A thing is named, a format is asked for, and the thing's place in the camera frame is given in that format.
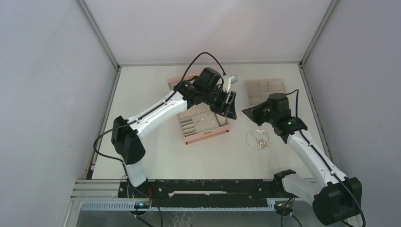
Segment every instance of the white wall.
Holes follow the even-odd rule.
[[[362,182],[367,226],[399,226],[401,1],[341,1],[306,64],[331,149]]]
[[[0,226],[60,226],[114,69],[72,0],[0,2]]]
[[[330,0],[86,0],[120,64],[300,61]],[[200,62],[212,61],[204,57]]]

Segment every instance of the white table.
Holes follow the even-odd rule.
[[[114,95],[106,130],[112,128],[119,115],[131,117],[162,99],[169,91],[167,79],[180,76],[187,66],[123,67]],[[190,72],[204,67],[193,66]],[[250,130],[257,129],[241,110],[248,108],[244,80],[283,79],[287,92],[299,91],[299,117],[322,148],[312,110],[306,96],[301,74],[296,64],[229,64],[223,65],[227,73],[238,75],[232,86],[237,92],[235,108],[237,120],[230,120],[230,133],[191,145],[185,145],[177,117],[172,117],[155,129],[143,141],[146,155],[143,158],[148,179],[271,179],[282,170],[295,170],[303,178],[312,178],[296,153],[291,150],[270,125],[262,128],[272,144],[268,150],[254,150],[245,142]],[[290,108],[295,114],[295,94],[289,96]],[[118,157],[111,144],[111,133],[105,135],[100,152]],[[93,179],[121,179],[121,163],[98,157]]]

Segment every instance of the pink jewelry box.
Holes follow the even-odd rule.
[[[188,74],[184,79],[190,79],[200,72]],[[180,82],[182,76],[170,78],[167,83],[170,90]],[[194,105],[188,110],[177,114],[178,121],[183,129],[186,145],[213,138],[229,132],[231,126],[225,117],[210,111],[207,104]]]

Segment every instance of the gray floor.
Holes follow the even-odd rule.
[[[323,227],[312,208],[304,202],[295,202],[293,213],[304,227]],[[158,212],[148,212],[141,216],[155,227],[160,226]],[[275,212],[252,211],[205,211],[205,212],[163,212],[165,227],[279,227],[280,216]],[[78,227],[146,227],[128,211],[82,211]],[[291,217],[284,217],[285,227],[299,227]],[[342,223],[331,225],[343,227]]]

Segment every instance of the robotic arm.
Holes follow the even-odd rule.
[[[356,177],[349,179],[314,143],[304,122],[291,116],[286,94],[271,94],[264,103],[242,112],[259,126],[264,122],[271,124],[274,132],[298,154],[316,180],[314,184],[293,170],[282,171],[274,175],[279,191],[306,201],[320,222],[327,226],[360,213],[361,182]]]
[[[236,75],[221,76],[212,68],[205,68],[199,76],[183,80],[174,86],[162,100],[136,116],[124,119],[117,117],[112,133],[112,144],[124,160],[124,166],[134,187],[146,181],[142,158],[145,156],[143,139],[157,126],[170,117],[191,108],[193,105],[206,103],[210,110],[224,117],[236,119],[235,96],[229,91],[231,84],[238,81]]]

